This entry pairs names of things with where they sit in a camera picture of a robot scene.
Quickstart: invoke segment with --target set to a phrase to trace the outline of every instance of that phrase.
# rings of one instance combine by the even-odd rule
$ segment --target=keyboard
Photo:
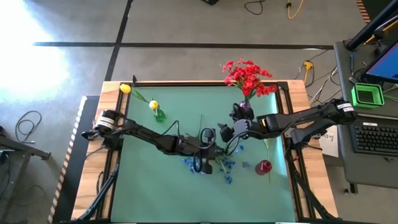
[[[354,152],[398,156],[398,126],[379,125],[376,123],[351,125]]]

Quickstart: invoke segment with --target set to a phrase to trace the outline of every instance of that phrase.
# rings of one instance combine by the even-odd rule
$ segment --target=blue screen
[[[367,74],[398,81],[398,42],[368,70]]]

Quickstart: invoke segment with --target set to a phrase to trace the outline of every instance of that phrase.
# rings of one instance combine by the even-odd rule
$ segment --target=gray concrete floor
[[[208,6],[199,0],[134,0],[123,42],[185,42],[239,44],[333,44],[349,39],[364,22],[354,0],[305,0],[298,16],[289,20],[285,2],[269,0],[264,12],[245,11],[243,0],[220,0]],[[31,47],[32,42],[114,42],[127,0],[1,1],[2,52],[0,124],[14,137],[14,126],[26,111],[43,114],[30,137],[35,146],[52,152],[44,162],[32,158],[24,184],[38,184],[29,207],[14,207],[11,218],[45,223],[80,99],[99,95],[113,48]],[[244,57],[277,79],[292,79],[304,60],[319,50],[143,49],[121,48],[112,80],[222,79],[220,63]],[[315,78],[335,66],[333,51],[313,59]],[[323,83],[308,88],[313,95]],[[320,98],[339,86],[328,83]],[[340,168],[328,167],[337,208],[354,221],[397,223],[398,191],[359,186],[359,195],[343,195],[348,186]]]

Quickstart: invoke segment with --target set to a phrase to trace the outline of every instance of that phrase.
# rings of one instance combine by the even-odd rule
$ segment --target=desk
[[[307,100],[307,92],[303,81],[300,80],[289,80],[289,91],[292,106],[294,111],[301,111],[309,108]],[[120,82],[104,82],[99,98],[98,109],[96,117],[103,110],[113,110],[116,106]],[[122,100],[121,111],[124,112],[126,109],[127,97]],[[285,101],[282,101],[284,111],[287,111],[287,105]],[[319,146],[318,141],[312,141],[310,143],[313,146]],[[101,140],[92,141],[89,143],[87,153],[93,152],[101,145]],[[72,218],[78,218],[84,213],[85,209],[91,204],[96,195],[96,183],[98,174],[103,170],[104,163],[106,160],[106,151],[100,151],[93,154],[85,161],[83,172],[81,175],[80,185],[76,196],[75,206],[73,208]],[[312,192],[317,196],[321,204],[334,216],[338,216],[335,206],[333,194],[331,192],[328,175],[326,172],[325,163],[323,161],[322,152],[316,149],[306,148],[303,150],[303,157],[306,165],[308,181]],[[109,190],[104,203],[103,217],[108,217],[109,206],[111,205],[111,194]],[[303,207],[303,212],[308,217],[308,211],[306,210],[306,201],[303,193],[300,193],[300,200]]]
[[[342,42],[337,42],[334,48],[343,98],[352,102],[351,89],[353,84],[348,80],[351,76],[350,55],[354,55],[354,70],[364,68],[362,61],[370,64],[374,60],[374,46],[362,45],[355,52],[350,52],[345,49]],[[355,108],[358,114],[362,118],[370,120],[369,122],[375,119],[370,116],[384,116],[390,119],[395,117],[395,119],[398,119],[397,109],[398,104],[388,99],[386,99],[384,106],[377,109]],[[398,189],[398,179],[395,178],[398,169],[397,161],[386,162],[385,156],[354,153],[348,126],[338,126],[338,144],[348,182]]]

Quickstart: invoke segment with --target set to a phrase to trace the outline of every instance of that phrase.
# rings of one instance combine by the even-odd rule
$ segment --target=white paper
[[[328,132],[319,139],[322,153],[324,155],[338,157],[337,126],[334,125],[328,128],[327,131]]]

